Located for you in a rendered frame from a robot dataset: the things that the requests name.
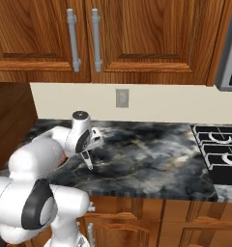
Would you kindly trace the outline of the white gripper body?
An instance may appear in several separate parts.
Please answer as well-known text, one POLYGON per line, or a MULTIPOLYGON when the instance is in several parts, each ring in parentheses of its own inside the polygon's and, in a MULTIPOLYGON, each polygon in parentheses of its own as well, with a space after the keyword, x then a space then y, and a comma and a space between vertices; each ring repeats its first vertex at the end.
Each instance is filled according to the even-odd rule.
POLYGON ((91 151, 96 148, 101 148, 102 145, 103 145, 103 138, 100 138, 98 140, 92 140, 90 144, 88 145, 87 150, 91 151))

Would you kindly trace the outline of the grey microwave oven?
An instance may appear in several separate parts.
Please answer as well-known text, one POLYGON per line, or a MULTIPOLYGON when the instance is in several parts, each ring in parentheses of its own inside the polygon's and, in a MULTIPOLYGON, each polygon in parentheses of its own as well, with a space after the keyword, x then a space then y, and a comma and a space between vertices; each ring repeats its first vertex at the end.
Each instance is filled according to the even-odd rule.
POLYGON ((217 70, 216 87, 222 92, 232 92, 232 14, 217 70))

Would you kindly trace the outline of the wooden drawer front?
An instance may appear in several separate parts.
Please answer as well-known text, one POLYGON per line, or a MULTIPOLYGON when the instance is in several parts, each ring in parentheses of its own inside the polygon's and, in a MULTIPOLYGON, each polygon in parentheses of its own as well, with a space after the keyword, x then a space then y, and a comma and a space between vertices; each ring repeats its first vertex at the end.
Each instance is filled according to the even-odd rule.
POLYGON ((95 210, 85 214, 87 222, 124 223, 137 226, 160 222, 162 200, 91 196, 95 210))
POLYGON ((232 203, 166 200, 163 221, 232 226, 232 203))

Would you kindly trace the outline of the tall wooden cabinet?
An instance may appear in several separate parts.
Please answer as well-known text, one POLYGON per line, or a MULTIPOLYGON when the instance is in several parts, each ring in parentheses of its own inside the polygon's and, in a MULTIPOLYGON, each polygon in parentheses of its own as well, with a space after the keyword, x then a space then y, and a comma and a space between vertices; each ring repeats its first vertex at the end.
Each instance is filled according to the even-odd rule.
POLYGON ((28 83, 0 83, 0 170, 37 119, 28 83))

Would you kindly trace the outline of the wooden base cabinet door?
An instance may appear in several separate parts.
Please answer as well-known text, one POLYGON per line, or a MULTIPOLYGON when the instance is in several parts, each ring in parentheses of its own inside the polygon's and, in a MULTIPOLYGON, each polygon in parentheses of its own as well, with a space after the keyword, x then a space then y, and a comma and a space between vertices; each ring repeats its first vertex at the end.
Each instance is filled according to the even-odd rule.
POLYGON ((179 247, 232 247, 232 227, 183 228, 179 247))
POLYGON ((150 231, 123 220, 85 218, 86 226, 93 225, 95 247, 148 247, 150 231))

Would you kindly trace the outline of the black hob with grates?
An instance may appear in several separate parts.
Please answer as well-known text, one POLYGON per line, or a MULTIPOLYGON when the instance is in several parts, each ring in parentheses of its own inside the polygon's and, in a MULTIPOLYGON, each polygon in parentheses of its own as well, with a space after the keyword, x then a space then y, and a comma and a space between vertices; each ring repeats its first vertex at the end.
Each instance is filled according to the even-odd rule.
POLYGON ((191 130, 212 182, 232 185, 232 125, 193 124, 191 130))

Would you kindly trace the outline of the wooden cupboard door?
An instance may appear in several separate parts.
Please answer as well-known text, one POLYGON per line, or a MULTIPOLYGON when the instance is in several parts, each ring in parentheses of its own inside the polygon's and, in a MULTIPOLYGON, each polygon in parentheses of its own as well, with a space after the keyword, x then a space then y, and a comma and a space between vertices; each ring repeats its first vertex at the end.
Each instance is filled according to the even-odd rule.
POLYGON ((101 72, 94 83, 207 82, 225 0, 85 0, 90 62, 92 10, 101 18, 101 72))
POLYGON ((85 0, 0 0, 0 82, 90 81, 85 0), (76 16, 73 71, 67 9, 76 16))

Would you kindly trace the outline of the grey wall outlet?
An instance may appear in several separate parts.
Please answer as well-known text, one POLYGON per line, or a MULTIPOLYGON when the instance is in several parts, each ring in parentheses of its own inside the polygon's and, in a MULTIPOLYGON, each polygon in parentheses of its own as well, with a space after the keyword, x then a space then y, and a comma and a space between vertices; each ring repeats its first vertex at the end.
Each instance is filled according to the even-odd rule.
POLYGON ((129 90, 117 89, 116 90, 116 106, 119 108, 129 107, 129 90))

